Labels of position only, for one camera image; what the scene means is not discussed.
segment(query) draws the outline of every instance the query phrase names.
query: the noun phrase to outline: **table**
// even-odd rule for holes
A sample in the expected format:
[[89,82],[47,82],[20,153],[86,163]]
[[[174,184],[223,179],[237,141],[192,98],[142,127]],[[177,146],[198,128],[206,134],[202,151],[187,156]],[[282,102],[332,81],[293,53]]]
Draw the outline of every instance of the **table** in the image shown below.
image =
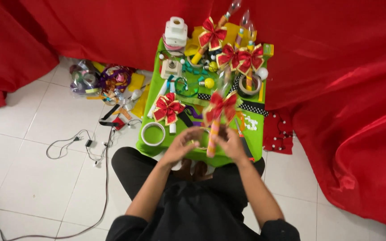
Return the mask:
[[[160,39],[160,41],[159,41],[157,54],[156,54],[156,58],[154,61],[153,77],[151,79],[151,86],[150,86],[150,91],[148,94],[147,104],[145,105],[145,112],[144,112],[144,117],[142,119],[141,130],[145,124],[147,124],[149,122],[154,122],[153,118],[147,117],[147,113],[150,110],[151,106],[153,105],[153,103],[157,97],[157,94],[159,93],[159,90],[165,81],[164,79],[162,79],[160,77],[160,72],[159,72],[159,68],[160,68],[159,60],[160,59],[159,59],[158,52],[160,50],[165,50],[162,39]],[[266,67],[266,66],[267,66],[267,61],[265,61],[265,63],[263,64],[263,67]],[[188,83],[196,82],[199,76],[200,75],[193,75],[189,72],[186,72],[186,74],[185,74],[185,77],[187,78]],[[194,93],[193,89],[194,89],[194,87],[190,87],[188,91],[191,93]],[[199,93],[211,94],[211,92],[212,92],[211,90],[209,90],[205,87],[199,87]],[[258,94],[253,96],[252,98],[249,98],[246,100],[258,102]],[[265,88],[263,91],[263,102],[262,103],[264,103],[264,100],[265,100]],[[258,122],[258,124],[256,125],[257,130],[249,130],[249,129],[245,128],[243,131],[243,134],[245,136],[245,139],[247,140],[250,151],[251,151],[252,155],[254,156],[255,160],[257,161],[262,157],[264,116],[261,114],[256,114],[256,113],[244,111],[244,110],[242,112],[244,114],[246,114],[247,116],[250,116],[251,119],[254,119]],[[202,121],[199,119],[194,119],[191,116],[189,116],[189,117],[192,121]],[[160,123],[163,126],[165,126],[164,120],[160,121]],[[180,119],[178,119],[178,121],[176,122],[176,125],[177,125],[177,133],[180,133],[182,130],[187,128],[187,126],[184,124],[184,122]],[[233,120],[229,126],[233,129],[236,129],[235,121]],[[165,126],[166,135],[165,135],[164,141],[159,146],[152,147],[152,146],[146,145],[143,142],[142,137],[141,137],[141,130],[139,132],[139,139],[138,139],[138,142],[136,143],[136,147],[139,151],[141,151],[142,153],[144,153],[148,156],[156,156],[162,150],[168,148],[175,137],[175,134],[169,134],[169,126]],[[226,164],[232,162],[232,160],[224,154],[223,150],[221,150],[221,148],[219,146],[217,146],[215,156],[213,158],[207,157],[206,156],[206,150],[200,150],[200,149],[195,149],[195,150],[191,151],[189,154],[187,154],[186,158],[190,158],[192,160],[202,160],[213,167],[223,166],[223,165],[226,165]]]

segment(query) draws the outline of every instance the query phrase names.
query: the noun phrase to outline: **black strap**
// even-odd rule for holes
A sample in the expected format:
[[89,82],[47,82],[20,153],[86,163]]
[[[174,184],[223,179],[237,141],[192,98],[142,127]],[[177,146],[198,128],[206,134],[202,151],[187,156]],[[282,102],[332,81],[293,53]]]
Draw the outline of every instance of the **black strap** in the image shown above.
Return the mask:
[[106,120],[114,113],[118,108],[120,107],[119,104],[116,104],[104,117],[100,119],[99,124],[103,126],[108,126],[108,127],[118,127],[119,123],[114,123],[114,122],[106,122]]
[[[211,95],[202,94],[202,93],[198,94],[197,97],[201,100],[210,100],[211,99]],[[265,111],[265,104],[252,102],[252,101],[248,101],[248,100],[242,100],[242,101],[243,101],[243,103],[240,106],[238,106],[239,108],[244,109],[246,111],[254,112],[257,114],[262,114],[265,117],[267,117],[269,115],[269,112]]]
[[185,109],[184,109],[183,112],[181,112],[181,113],[178,114],[178,117],[184,122],[184,124],[185,124],[187,127],[192,127],[192,126],[193,126],[193,122],[191,121],[191,119],[190,119],[189,116],[187,115]]

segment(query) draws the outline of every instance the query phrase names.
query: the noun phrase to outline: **black polka dot ribbon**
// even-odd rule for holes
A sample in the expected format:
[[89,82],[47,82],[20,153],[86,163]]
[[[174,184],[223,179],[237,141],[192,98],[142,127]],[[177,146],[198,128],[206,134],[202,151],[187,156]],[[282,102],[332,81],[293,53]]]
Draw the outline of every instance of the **black polka dot ribbon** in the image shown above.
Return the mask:
[[[197,95],[197,97],[201,100],[211,100],[211,95],[208,95],[208,94],[199,93]],[[248,101],[248,100],[242,100],[242,101],[243,101],[243,103],[240,106],[238,106],[239,108],[246,110],[246,111],[249,111],[249,112],[262,114],[265,117],[267,117],[269,115],[269,112],[265,111],[265,104],[252,102],[252,101]]]

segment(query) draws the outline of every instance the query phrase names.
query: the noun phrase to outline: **yellow ball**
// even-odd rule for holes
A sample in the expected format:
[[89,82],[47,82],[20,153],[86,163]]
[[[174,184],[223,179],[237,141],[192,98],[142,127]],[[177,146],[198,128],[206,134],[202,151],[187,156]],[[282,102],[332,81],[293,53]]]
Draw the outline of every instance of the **yellow ball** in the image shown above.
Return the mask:
[[212,61],[211,63],[209,63],[209,68],[208,68],[208,70],[211,71],[211,72],[217,71],[217,70],[218,70],[217,62]]
[[207,87],[208,89],[211,89],[212,87],[214,87],[214,80],[212,78],[206,78],[205,87]]

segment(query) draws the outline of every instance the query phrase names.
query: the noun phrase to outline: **red glitter bow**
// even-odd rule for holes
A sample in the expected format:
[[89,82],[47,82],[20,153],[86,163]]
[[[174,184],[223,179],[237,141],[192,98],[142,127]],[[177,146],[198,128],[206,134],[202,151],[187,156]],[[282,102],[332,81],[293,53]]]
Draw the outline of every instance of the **red glitter bow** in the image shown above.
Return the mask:
[[248,74],[248,71],[252,67],[254,71],[257,71],[265,62],[263,59],[263,47],[259,44],[254,47],[254,50],[250,53],[247,48],[241,48],[238,53],[239,61],[241,64],[238,66],[239,72],[244,75]]
[[221,113],[224,111],[224,115],[229,124],[236,115],[235,105],[236,105],[236,93],[237,91],[232,91],[226,98],[222,98],[220,94],[214,92],[211,96],[209,107],[204,110],[204,122],[205,126],[209,126],[213,120],[220,117]]
[[158,96],[154,102],[156,109],[153,111],[153,117],[156,122],[165,119],[165,125],[177,122],[177,114],[184,110],[185,105],[179,100],[175,100],[175,93]]
[[211,17],[203,22],[202,28],[205,32],[199,35],[199,44],[201,48],[205,47],[207,44],[209,44],[210,51],[221,48],[221,42],[227,35],[227,28],[217,27],[214,29],[214,22]]
[[221,68],[224,64],[230,65],[230,70],[234,71],[239,65],[238,58],[239,51],[234,51],[231,44],[227,43],[223,48],[221,54],[217,54],[217,65]]

